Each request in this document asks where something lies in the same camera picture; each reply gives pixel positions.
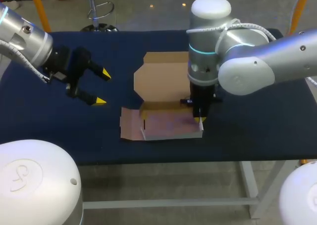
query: cardboard box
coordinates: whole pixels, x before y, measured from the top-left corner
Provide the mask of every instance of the cardboard box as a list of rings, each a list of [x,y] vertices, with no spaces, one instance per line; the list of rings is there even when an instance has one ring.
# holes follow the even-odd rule
[[[180,104],[190,96],[188,53],[147,53],[134,73],[134,91],[144,100],[139,110],[121,111],[121,138],[167,140],[202,137],[192,109]]]

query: orange pole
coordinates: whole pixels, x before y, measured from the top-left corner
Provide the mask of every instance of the orange pole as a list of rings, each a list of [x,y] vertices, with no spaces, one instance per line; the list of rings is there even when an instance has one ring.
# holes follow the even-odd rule
[[[41,0],[33,0],[36,10],[38,11],[38,15],[40,17],[43,29],[45,32],[49,33],[51,32],[51,27],[48,21],[48,18],[46,17],[44,7]]]
[[[297,28],[298,22],[302,16],[307,0],[298,0],[292,16],[291,28],[289,34],[293,34]]]

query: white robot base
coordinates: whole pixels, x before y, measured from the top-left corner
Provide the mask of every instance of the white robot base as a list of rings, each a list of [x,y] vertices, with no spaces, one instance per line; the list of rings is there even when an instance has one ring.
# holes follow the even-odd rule
[[[0,145],[0,224],[83,225],[78,168],[44,141]]]

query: bar stool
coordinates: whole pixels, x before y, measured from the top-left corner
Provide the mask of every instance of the bar stool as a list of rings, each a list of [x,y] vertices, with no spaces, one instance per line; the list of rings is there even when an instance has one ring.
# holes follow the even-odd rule
[[[87,17],[93,21],[93,24],[83,28],[81,31],[83,31],[83,32],[95,32],[95,31],[98,31],[98,32],[112,32],[112,31],[118,31],[118,29],[116,27],[114,27],[112,25],[108,25],[106,23],[99,23],[99,21],[98,21],[98,19],[104,18],[104,17],[108,16],[109,14],[111,14],[113,12],[113,10],[114,10],[114,3],[113,2],[105,2],[105,3],[101,3],[101,4],[98,4],[98,5],[95,5],[95,1],[94,0],[89,0],[89,4],[90,4],[90,11],[89,11]],[[105,4],[111,4],[112,5],[111,10],[108,13],[106,13],[105,15],[98,17],[97,16],[97,7],[105,5]]]

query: navy blue tablecloth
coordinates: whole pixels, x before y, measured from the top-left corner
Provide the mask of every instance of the navy blue tablecloth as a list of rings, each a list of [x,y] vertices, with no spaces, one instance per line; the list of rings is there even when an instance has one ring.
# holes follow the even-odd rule
[[[108,103],[90,107],[12,63],[0,82],[0,143],[39,139],[65,149],[79,165],[290,160],[317,157],[317,108],[304,80],[248,96],[223,94],[211,107],[203,139],[132,142],[120,139],[121,107],[137,109],[133,73],[146,52],[186,51],[185,31],[52,33],[54,43],[83,46],[104,65],[108,82],[86,72],[80,86]]]

